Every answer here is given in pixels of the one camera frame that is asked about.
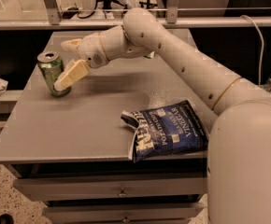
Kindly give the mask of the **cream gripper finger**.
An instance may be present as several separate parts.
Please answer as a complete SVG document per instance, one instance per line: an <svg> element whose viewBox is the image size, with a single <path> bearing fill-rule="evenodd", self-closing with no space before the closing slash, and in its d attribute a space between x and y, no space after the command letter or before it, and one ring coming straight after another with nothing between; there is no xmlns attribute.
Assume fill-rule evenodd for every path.
<svg viewBox="0 0 271 224"><path fill-rule="evenodd" d="M78 46L80 42L81 42L80 38L65 40L61 43L61 47L65 51L70 51L78 54Z"/></svg>
<svg viewBox="0 0 271 224"><path fill-rule="evenodd" d="M66 66L64 71L58 76L54 82L53 87L57 91L64 91L69 88L75 82L79 81L83 77L86 77L89 73L90 66L83 60L71 60Z"/></svg>

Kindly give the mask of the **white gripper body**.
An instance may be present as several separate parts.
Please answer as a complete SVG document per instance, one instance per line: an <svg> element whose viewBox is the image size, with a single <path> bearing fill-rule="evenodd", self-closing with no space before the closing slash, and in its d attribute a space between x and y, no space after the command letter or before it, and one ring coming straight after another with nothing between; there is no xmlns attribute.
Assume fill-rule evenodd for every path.
<svg viewBox="0 0 271 224"><path fill-rule="evenodd" d="M78 56L86 60L91 68L100 68L108 64L101 37L98 33L87 35L77 45Z"/></svg>

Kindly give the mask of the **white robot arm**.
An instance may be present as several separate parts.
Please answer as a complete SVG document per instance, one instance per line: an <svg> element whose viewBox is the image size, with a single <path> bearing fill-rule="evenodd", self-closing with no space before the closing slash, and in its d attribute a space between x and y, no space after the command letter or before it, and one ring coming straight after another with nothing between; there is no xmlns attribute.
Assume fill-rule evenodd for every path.
<svg viewBox="0 0 271 224"><path fill-rule="evenodd" d="M208 224L271 224L271 93L168 32L146 9L122 24L62 42L78 55L61 91L117 58L156 52L217 116L207 151Z"/></svg>

